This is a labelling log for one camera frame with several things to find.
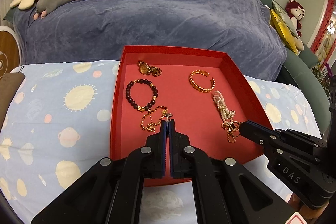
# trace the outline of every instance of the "green sofa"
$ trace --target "green sofa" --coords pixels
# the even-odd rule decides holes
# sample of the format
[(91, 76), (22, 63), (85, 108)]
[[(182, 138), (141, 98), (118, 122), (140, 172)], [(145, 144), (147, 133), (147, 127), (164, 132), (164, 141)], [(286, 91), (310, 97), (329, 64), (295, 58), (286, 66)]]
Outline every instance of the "green sofa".
[[(273, 7), (272, 0), (260, 1), (270, 8)], [(318, 64), (319, 60), (306, 45), (304, 45), (304, 50), (299, 56), (288, 48), (286, 50), (287, 58), (276, 81), (296, 86), (302, 91), (311, 106), (320, 133), (324, 133), (331, 119), (329, 100), (320, 82), (311, 72), (311, 69)]]

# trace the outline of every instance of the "metal bolt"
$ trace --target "metal bolt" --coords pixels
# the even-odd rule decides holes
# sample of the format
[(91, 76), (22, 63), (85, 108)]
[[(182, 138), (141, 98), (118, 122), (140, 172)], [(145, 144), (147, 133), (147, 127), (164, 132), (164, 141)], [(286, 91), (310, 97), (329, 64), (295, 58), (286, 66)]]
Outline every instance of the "metal bolt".
[(152, 151), (152, 149), (149, 146), (144, 146), (140, 149), (140, 151), (144, 154), (148, 154)]
[(100, 160), (100, 165), (102, 166), (108, 166), (111, 164), (111, 160), (109, 158), (103, 158)]
[(192, 146), (186, 146), (186, 147), (184, 148), (184, 151), (185, 151), (186, 153), (191, 154), (191, 153), (194, 153), (194, 152), (195, 152), (195, 148), (193, 148)]
[(233, 165), (236, 164), (236, 160), (233, 159), (233, 158), (226, 158), (226, 159), (225, 159), (225, 163), (226, 163), (227, 165), (229, 165), (229, 166), (233, 166)]

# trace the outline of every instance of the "red box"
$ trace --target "red box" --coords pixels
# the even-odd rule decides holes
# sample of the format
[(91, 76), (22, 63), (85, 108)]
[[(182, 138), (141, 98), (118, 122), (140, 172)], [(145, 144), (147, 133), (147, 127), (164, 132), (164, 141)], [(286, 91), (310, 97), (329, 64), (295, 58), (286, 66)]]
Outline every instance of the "red box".
[[(137, 67), (138, 60), (162, 69), (162, 75), (142, 75)], [(203, 88), (210, 88), (210, 79), (215, 80), (212, 92), (202, 93), (189, 83), (194, 70), (210, 73), (207, 78), (194, 75), (194, 81)], [(157, 87), (156, 106), (165, 106), (173, 114), (176, 131), (189, 136), (190, 144), (204, 150), (210, 157), (224, 159), (233, 157), (244, 164), (263, 154), (263, 148), (240, 136), (235, 143), (228, 143), (227, 133), (221, 128), (222, 120), (212, 99), (219, 90), (229, 110), (234, 110), (234, 121), (252, 120), (272, 129), (271, 124), (245, 77), (228, 54), (210, 50), (167, 46), (125, 46), (122, 54), (117, 82), (115, 85), (110, 156), (113, 160), (128, 154), (146, 143), (151, 135), (140, 128), (145, 113), (136, 111), (125, 98), (125, 88), (130, 81), (148, 79)], [(135, 84), (131, 96), (139, 106), (145, 106), (152, 99), (148, 85)], [(161, 116), (161, 110), (153, 114), (153, 121)], [(169, 160), (166, 163), (166, 177), (163, 180), (148, 180), (146, 186), (165, 185), (181, 182), (169, 177)]]

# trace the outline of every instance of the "jewelry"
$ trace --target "jewelry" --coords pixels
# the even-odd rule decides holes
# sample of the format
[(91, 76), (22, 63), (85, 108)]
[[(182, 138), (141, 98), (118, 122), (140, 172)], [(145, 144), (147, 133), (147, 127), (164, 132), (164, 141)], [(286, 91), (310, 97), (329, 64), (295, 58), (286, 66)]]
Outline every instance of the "jewelry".
[[(131, 87), (135, 84), (135, 83), (140, 83), (140, 84), (147, 84), (151, 87), (152, 91), (153, 91), (153, 97), (152, 100), (146, 105), (146, 106), (139, 106), (136, 104), (136, 102), (132, 99), (131, 97)], [(140, 111), (140, 112), (144, 112), (145, 110), (149, 110), (154, 104), (155, 104), (155, 100), (158, 97), (158, 90), (156, 89), (156, 86), (154, 86), (152, 84), (152, 81), (149, 81), (147, 79), (138, 79), (138, 80), (134, 80), (129, 82), (129, 84), (127, 85), (126, 88), (126, 99), (127, 101), (131, 104), (131, 106), (133, 106), (134, 109)]]
[(138, 61), (138, 67), (139, 67), (140, 73), (143, 75), (152, 74), (154, 77), (156, 77), (156, 76), (160, 76), (162, 73), (161, 69), (157, 67), (149, 66), (147, 63), (143, 61)]
[(236, 115), (234, 110), (229, 111), (225, 104), (223, 95), (217, 90), (213, 94), (213, 101), (217, 105), (217, 109), (220, 112), (223, 120), (222, 128), (227, 130), (227, 141), (229, 143), (236, 142), (235, 138), (240, 135), (234, 135), (234, 132), (239, 130), (240, 122), (233, 121), (233, 116)]
[(209, 73), (204, 71), (204, 70), (194, 70), (190, 75), (189, 75), (189, 82), (190, 84), (192, 85), (192, 87), (195, 89), (195, 90), (198, 90), (200, 92), (204, 92), (204, 93), (207, 93), (207, 92), (210, 92), (212, 91), (212, 89), (215, 87), (215, 81), (213, 78), (211, 78), (210, 82), (211, 82), (211, 85), (212, 87), (210, 89), (204, 89), (204, 88), (201, 88), (200, 86), (196, 85), (195, 82), (193, 81), (193, 75), (195, 74), (200, 74), (200, 75), (204, 75), (206, 77), (209, 77)]
[[(157, 123), (153, 123), (153, 119), (152, 119), (152, 113), (154, 113), (155, 111), (157, 111), (158, 109), (163, 109), (162, 111), (162, 115), (160, 117), (160, 119), (157, 121)], [(148, 110), (148, 113), (146, 113), (142, 120), (141, 120), (141, 124), (140, 124), (140, 127), (142, 130), (147, 130), (148, 132), (155, 132), (155, 126), (159, 126), (161, 124), (161, 120), (166, 116), (166, 113), (167, 113), (168, 109), (164, 106), (157, 106), (156, 108), (154, 108), (153, 110)], [(150, 119), (151, 119), (151, 122), (146, 126), (144, 127), (143, 126), (143, 123), (145, 122), (145, 118), (149, 115)]]

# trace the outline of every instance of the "doll face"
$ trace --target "doll face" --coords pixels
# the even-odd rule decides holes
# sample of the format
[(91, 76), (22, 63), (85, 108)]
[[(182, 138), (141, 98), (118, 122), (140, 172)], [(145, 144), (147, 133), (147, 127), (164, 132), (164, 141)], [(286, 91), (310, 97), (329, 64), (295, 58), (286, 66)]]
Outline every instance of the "doll face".
[(300, 9), (298, 9), (298, 8), (291, 9), (291, 13), (292, 13), (292, 15), (295, 16), (295, 18), (298, 21), (301, 20), (304, 17), (304, 15), (305, 15), (305, 12), (302, 11), (302, 10), (300, 10)]

